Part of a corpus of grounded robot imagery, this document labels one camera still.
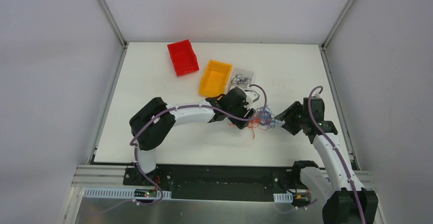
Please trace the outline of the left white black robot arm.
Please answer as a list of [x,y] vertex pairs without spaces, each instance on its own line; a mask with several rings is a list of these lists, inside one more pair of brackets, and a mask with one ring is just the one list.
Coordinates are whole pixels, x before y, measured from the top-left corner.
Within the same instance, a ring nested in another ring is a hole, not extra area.
[[133,139],[136,178],[143,185],[151,185],[156,178],[156,148],[173,127],[229,119],[239,129],[245,128],[255,114],[252,105],[260,98],[254,90],[233,88],[226,94],[208,97],[192,104],[173,105],[161,97],[151,99],[130,120]]

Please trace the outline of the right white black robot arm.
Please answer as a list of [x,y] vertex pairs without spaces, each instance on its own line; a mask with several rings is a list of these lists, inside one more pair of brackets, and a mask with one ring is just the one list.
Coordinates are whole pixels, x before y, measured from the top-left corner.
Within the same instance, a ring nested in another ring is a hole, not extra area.
[[296,188],[308,187],[312,199],[322,208],[323,223],[374,223],[378,207],[375,191],[368,190],[343,155],[338,131],[324,119],[321,98],[305,97],[276,115],[282,128],[292,135],[303,132],[318,152],[326,169],[322,176],[313,161],[296,161],[290,182]]

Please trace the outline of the white plastic bin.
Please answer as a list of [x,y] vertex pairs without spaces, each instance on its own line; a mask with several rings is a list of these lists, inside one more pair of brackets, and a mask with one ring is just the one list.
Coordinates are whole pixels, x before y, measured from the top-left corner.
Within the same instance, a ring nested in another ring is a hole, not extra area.
[[251,84],[254,84],[255,78],[255,71],[234,66],[228,79],[226,92],[235,87],[241,90],[247,90]]

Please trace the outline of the yellow plastic bin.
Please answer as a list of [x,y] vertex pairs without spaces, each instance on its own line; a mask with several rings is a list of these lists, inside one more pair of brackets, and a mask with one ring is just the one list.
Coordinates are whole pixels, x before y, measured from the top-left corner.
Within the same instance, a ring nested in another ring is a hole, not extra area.
[[233,65],[210,60],[200,81],[199,95],[214,97],[225,92]]

